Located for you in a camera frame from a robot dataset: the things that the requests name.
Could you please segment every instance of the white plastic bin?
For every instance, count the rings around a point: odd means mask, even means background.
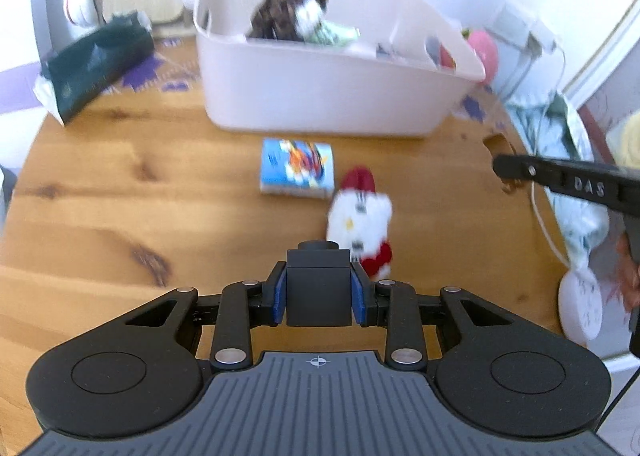
[[[425,136],[484,79],[459,32],[419,0],[329,0],[326,18],[406,60],[302,42],[239,39],[263,0],[197,0],[194,21],[206,109],[229,130]],[[456,70],[425,51],[437,38]]]

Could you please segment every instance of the santa plush toy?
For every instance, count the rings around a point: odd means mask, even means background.
[[[391,201],[376,192],[373,174],[366,167],[351,169],[329,209],[326,238],[351,250],[371,280],[391,273],[391,247],[386,238]]]

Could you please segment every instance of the wood grain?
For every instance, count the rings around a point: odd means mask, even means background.
[[[331,143],[338,182],[363,164],[390,195],[395,279],[421,293],[459,285],[559,331],[563,267],[526,189],[502,191],[482,145],[490,132],[452,117],[425,140],[315,138]],[[505,132],[522,150],[513,129]],[[199,90],[104,96],[66,129],[46,119],[0,245],[0,428],[8,454],[40,433],[24,379],[44,351],[176,286],[207,294],[264,279],[287,248],[323,237],[327,201],[258,193],[261,143],[262,136],[217,129]],[[542,192],[538,201],[560,244]],[[382,349],[384,331],[258,328],[254,341],[256,354]],[[203,341],[200,354],[207,350]]]

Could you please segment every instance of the ribbed gray surface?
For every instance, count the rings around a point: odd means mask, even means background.
[[[327,363],[310,363],[315,357]],[[91,442],[45,433],[28,456],[612,456],[587,432],[518,442],[469,427],[426,379],[382,366],[373,352],[267,353],[213,379],[184,417],[153,433]]]

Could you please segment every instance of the pink ball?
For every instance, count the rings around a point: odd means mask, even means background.
[[[476,52],[484,66],[484,80],[481,84],[491,84],[498,72],[498,48],[491,35],[484,30],[474,30],[466,42]],[[456,64],[444,47],[440,46],[440,64],[445,68],[455,69]]]

